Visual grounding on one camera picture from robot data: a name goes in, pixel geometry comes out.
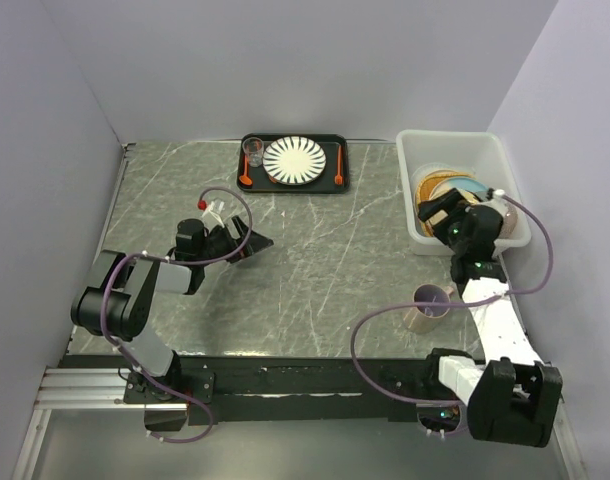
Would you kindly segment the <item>orange woven pattern plate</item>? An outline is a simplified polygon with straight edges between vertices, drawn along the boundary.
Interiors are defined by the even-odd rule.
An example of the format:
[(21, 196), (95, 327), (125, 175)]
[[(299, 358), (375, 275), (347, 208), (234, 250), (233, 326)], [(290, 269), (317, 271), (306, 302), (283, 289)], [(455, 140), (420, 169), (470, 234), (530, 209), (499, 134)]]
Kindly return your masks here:
[(448, 169), (441, 169), (432, 172), (420, 180), (415, 193), (416, 201), (423, 202), (428, 200), (431, 196), (432, 191), (439, 183), (454, 177), (472, 178), (472, 175), (466, 172)]

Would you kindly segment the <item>blue grey plate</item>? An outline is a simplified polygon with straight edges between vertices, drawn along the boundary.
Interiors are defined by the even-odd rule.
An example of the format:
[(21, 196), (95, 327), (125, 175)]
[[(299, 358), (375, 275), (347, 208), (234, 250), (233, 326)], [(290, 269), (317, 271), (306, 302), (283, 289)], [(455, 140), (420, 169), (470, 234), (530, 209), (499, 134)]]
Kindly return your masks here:
[(429, 199), (434, 200), (441, 195), (447, 193), (451, 189), (460, 189), (463, 191), (471, 192), (472, 194), (481, 193), (483, 196), (486, 195), (488, 187), (484, 184), (480, 183), (474, 178), (471, 177), (451, 177), (442, 182), (440, 182), (431, 192)]

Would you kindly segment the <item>dark metallic bowl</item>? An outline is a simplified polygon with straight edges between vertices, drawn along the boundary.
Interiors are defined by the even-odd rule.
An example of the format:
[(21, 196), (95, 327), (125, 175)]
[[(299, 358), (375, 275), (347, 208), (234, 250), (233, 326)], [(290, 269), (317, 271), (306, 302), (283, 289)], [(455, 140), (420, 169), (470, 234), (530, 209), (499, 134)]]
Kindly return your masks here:
[(505, 212), (502, 228), (499, 234), (500, 239), (509, 239), (518, 223), (518, 211), (516, 207), (511, 203), (507, 203), (506, 207), (507, 210)]

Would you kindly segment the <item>tan bottom plate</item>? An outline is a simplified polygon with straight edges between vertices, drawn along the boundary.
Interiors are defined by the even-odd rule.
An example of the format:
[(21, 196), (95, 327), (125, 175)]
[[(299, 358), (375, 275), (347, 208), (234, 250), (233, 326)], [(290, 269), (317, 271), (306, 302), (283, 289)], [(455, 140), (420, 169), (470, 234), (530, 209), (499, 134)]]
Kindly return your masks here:
[(454, 223), (444, 210), (438, 211), (433, 216), (420, 212), (419, 220), (424, 234), (427, 237), (437, 238), (440, 241), (445, 241), (448, 238)]

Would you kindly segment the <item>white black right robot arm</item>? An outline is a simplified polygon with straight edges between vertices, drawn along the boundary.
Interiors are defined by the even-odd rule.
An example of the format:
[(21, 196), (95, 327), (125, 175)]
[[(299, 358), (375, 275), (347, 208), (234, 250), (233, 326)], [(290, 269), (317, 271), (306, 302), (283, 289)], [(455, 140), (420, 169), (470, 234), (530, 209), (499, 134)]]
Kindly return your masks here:
[(420, 221), (453, 253), (450, 275), (474, 320), (485, 362), (441, 353), (422, 375), (434, 398), (454, 392), (476, 440), (542, 448), (549, 443), (561, 396), (560, 371), (531, 346), (495, 252), (512, 199), (490, 189), (484, 200), (452, 188), (419, 206)]

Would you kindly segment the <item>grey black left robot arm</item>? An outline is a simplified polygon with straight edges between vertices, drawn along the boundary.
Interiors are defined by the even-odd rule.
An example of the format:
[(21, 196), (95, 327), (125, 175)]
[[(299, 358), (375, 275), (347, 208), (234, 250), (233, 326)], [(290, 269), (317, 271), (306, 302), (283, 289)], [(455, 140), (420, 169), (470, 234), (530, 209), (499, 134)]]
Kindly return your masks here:
[(175, 245), (162, 260), (103, 250), (73, 301), (72, 322), (92, 335), (109, 336), (113, 346), (126, 351), (134, 367), (149, 373), (148, 390), (161, 401), (176, 399), (184, 378), (177, 354), (148, 324), (154, 294), (193, 295), (205, 279), (205, 267), (216, 259), (233, 264), (274, 245), (237, 215), (231, 224), (238, 237), (226, 225), (209, 229), (199, 219), (181, 221)]

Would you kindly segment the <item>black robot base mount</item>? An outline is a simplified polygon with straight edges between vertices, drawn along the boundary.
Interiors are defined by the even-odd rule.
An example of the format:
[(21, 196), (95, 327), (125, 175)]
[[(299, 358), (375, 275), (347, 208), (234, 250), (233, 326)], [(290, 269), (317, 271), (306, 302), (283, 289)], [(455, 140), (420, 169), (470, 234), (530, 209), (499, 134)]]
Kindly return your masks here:
[(182, 393), (205, 409), (156, 390), (136, 372), (124, 391), (127, 404), (180, 410), (190, 425), (208, 422), (380, 418), (413, 422), (432, 401), (455, 393), (439, 383), (428, 359), (296, 357), (183, 357)]

